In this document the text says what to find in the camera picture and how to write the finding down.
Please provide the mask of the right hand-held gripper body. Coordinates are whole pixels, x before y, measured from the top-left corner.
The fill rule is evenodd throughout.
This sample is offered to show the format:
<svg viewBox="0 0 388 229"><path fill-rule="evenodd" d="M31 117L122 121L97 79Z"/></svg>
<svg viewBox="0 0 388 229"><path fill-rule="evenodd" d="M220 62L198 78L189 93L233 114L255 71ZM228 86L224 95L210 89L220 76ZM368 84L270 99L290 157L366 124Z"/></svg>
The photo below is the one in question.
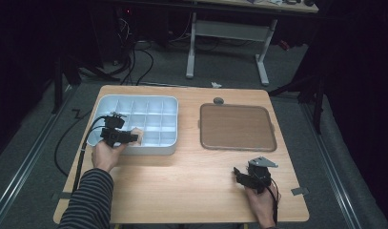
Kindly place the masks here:
<svg viewBox="0 0 388 229"><path fill-rule="evenodd" d="M252 188L260 194L272 183L269 167L277 168L278 165L268 158L261 156L248 161L248 175L252 179Z"/></svg>

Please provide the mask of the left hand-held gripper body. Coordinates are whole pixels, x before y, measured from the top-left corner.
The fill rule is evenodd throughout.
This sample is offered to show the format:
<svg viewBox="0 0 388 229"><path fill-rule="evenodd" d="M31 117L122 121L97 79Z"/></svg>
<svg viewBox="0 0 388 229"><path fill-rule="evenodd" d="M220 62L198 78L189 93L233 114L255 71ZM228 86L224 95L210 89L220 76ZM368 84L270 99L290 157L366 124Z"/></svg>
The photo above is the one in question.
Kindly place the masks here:
<svg viewBox="0 0 388 229"><path fill-rule="evenodd" d="M127 136L125 132L118 131L118 128L122 128L125 121L118 114L104 117L105 126L102 128L101 137L105 140L106 144L113 147L116 142L125 143Z"/></svg>

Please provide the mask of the pale pink sock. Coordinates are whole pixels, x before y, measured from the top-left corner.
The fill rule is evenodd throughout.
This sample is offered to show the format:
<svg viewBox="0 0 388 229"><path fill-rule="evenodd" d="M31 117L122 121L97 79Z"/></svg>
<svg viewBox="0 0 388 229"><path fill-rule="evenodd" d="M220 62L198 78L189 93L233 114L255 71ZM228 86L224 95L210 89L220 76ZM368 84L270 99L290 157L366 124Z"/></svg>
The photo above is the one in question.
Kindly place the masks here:
<svg viewBox="0 0 388 229"><path fill-rule="evenodd" d="M142 137L144 135L144 132L138 128L133 128L131 131L132 135L137 135L137 141L131 142L130 145L132 146L140 146L142 142Z"/></svg>

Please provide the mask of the white divided storage box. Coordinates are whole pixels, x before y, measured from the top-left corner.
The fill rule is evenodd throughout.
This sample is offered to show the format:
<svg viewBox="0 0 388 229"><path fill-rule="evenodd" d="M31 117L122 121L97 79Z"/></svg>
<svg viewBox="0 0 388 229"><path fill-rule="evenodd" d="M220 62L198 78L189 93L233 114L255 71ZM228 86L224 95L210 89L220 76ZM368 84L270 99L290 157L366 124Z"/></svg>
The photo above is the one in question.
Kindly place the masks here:
<svg viewBox="0 0 388 229"><path fill-rule="evenodd" d="M105 116L118 116L122 126L118 133L134 128L143 132L131 142L124 155L169 156L175 152L178 130L178 100L167 95L109 94L100 98L93 115L93 130L87 143L94 146L103 139Z"/></svg>

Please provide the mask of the person's left hand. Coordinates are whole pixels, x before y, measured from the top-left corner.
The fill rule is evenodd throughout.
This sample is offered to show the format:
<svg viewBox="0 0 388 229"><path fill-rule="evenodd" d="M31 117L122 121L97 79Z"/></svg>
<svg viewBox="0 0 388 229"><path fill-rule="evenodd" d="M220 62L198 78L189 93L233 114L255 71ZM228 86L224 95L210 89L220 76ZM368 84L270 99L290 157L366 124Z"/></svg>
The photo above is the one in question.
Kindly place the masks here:
<svg viewBox="0 0 388 229"><path fill-rule="evenodd" d="M120 144L113 148L105 141L98 142L92 149L93 167L109 173L117 164L121 153L126 147L126 144Z"/></svg>

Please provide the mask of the person's right hand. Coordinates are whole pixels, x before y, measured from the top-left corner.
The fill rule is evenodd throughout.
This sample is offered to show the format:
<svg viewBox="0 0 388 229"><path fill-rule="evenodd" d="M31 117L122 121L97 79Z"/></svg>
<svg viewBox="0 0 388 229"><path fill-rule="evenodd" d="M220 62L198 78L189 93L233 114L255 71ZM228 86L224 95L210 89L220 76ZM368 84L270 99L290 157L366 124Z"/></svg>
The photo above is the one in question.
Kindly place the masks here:
<svg viewBox="0 0 388 229"><path fill-rule="evenodd" d="M271 185L268 189L265 189L259 194L257 190L246 187L245 193L248 197L250 208L258 221L259 228L276 228L276 222L274 221L274 206L280 199L277 188L274 185Z"/></svg>

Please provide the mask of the brown wooden tray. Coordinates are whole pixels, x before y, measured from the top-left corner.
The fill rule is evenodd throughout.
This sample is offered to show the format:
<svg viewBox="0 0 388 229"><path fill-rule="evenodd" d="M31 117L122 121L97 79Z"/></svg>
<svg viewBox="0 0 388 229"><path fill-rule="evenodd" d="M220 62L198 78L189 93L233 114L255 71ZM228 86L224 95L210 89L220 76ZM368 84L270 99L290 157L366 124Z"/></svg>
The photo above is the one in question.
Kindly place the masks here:
<svg viewBox="0 0 388 229"><path fill-rule="evenodd" d="M199 130L206 149L273 152L277 148L274 125L261 106L202 104Z"/></svg>

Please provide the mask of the black metal stand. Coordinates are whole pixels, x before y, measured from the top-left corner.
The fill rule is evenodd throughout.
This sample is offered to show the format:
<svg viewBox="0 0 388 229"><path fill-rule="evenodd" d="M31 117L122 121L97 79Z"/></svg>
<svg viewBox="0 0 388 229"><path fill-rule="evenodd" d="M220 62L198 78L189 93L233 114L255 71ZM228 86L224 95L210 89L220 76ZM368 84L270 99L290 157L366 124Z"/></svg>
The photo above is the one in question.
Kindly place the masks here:
<svg viewBox="0 0 388 229"><path fill-rule="evenodd" d="M81 76L78 72L79 67L87 69L95 76L104 80L118 81L118 78L98 70L95 66L82 61L80 58L67 54L59 55L54 62L54 106L52 112L55 115L59 113L59 110L64 105L63 77L66 77L71 86L79 86L81 84Z"/></svg>
<svg viewBox="0 0 388 229"><path fill-rule="evenodd" d="M298 92L297 101L299 103L313 102L312 124L315 131L321 134L320 121L323 112L324 84L325 77L323 75L307 75L268 92L268 95L277 96L285 92Z"/></svg>

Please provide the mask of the dark tape piece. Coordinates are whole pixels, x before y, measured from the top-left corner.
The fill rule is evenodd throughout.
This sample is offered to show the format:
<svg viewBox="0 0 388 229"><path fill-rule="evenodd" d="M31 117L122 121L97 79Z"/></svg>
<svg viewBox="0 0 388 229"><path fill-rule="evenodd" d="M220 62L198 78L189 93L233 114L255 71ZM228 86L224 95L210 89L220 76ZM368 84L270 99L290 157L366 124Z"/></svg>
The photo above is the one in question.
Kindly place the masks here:
<svg viewBox="0 0 388 229"><path fill-rule="evenodd" d="M58 201L59 199L70 199L71 193L68 192L61 192L61 193L53 193L51 195L52 201Z"/></svg>

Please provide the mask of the metal floor rail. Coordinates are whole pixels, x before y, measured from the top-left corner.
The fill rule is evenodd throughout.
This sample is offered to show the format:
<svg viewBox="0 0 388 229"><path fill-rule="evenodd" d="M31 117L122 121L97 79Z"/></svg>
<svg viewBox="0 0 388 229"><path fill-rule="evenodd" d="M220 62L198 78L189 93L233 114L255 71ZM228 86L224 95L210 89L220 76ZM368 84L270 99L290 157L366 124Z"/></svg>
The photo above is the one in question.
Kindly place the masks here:
<svg viewBox="0 0 388 229"><path fill-rule="evenodd" d="M349 198L342 181L337 172L335 163L332 161L329 151L325 145L323 137L319 134L313 123L313 114L310 107L306 104L300 104L300 109L305 115L309 128L313 133L317 148L321 156L322 164L326 172L326 176L329 179L332 190L337 200L337 204L345 218L345 221L349 229L360 229L361 224L354 210L353 204Z"/></svg>
<svg viewBox="0 0 388 229"><path fill-rule="evenodd" d="M64 106L77 86L66 86L62 103L54 107L55 90L48 88L37 106L25 117L19 130L0 156L0 223L26 182Z"/></svg>

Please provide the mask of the white metal frame desk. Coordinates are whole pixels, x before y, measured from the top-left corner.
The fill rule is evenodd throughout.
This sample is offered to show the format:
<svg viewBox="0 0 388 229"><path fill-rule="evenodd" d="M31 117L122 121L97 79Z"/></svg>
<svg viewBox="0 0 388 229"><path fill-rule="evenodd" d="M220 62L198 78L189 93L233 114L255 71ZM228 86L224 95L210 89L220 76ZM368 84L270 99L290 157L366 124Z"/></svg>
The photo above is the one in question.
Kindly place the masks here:
<svg viewBox="0 0 388 229"><path fill-rule="evenodd" d="M194 5L210 3L225 6L247 7L250 9L274 10L277 12L318 13L315 0L194 0ZM259 78L263 86L269 85L269 78L265 70L264 58L275 33L277 19L271 20L269 26L256 26L221 22L214 20L202 20L196 18L196 13L191 15L191 37L186 77L194 77L195 39L198 36L215 38L227 38L244 41L262 42L260 53L255 55Z"/></svg>

